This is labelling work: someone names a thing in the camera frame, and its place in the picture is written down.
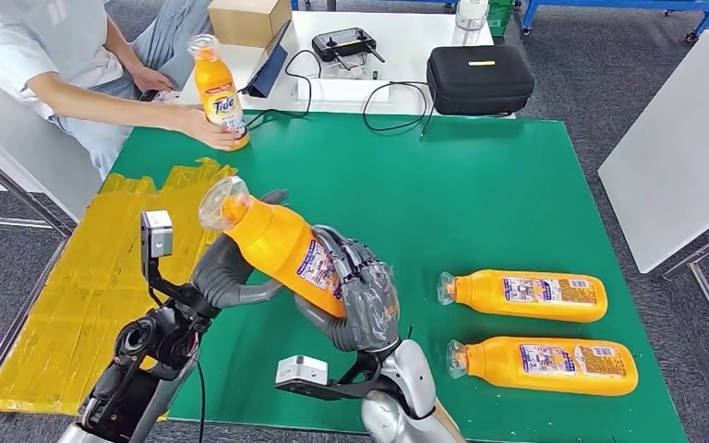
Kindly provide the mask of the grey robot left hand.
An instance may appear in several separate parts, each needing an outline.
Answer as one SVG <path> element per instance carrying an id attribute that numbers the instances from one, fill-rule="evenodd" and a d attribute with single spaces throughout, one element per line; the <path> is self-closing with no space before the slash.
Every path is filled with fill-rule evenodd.
<path id="1" fill-rule="evenodd" d="M 237 243 L 221 233 L 195 266 L 192 284 L 213 307 L 220 309 L 268 302 L 283 290 L 284 286 L 274 279 L 248 284 L 254 270 Z"/>

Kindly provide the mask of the person's right hand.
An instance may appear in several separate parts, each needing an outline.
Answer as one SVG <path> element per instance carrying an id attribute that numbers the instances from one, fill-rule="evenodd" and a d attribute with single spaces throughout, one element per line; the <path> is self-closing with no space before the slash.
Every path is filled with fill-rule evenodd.
<path id="1" fill-rule="evenodd" d="M 180 108 L 176 131 L 215 150 L 238 150 L 246 144 L 245 137 L 229 131 L 224 126 L 217 126 L 211 123 L 203 110 L 195 106 L 182 106 Z"/>

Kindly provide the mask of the person's left hand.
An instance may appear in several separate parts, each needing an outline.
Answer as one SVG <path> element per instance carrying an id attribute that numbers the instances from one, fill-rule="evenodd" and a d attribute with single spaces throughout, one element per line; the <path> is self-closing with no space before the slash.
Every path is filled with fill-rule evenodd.
<path id="1" fill-rule="evenodd" d="M 137 88 L 142 92 L 148 90 L 174 90 L 172 80 L 159 71 L 146 66 L 129 67 L 127 71 Z"/>

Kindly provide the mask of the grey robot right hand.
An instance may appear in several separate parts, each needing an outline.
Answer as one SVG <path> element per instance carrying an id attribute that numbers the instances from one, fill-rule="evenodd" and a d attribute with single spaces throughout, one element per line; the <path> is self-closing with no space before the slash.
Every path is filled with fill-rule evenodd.
<path id="1" fill-rule="evenodd" d="M 325 225 L 314 239 L 330 253 L 345 317 L 337 318 L 295 294 L 297 310 L 342 352 L 379 352 L 399 340 L 400 308 L 392 267 L 360 241 Z"/>

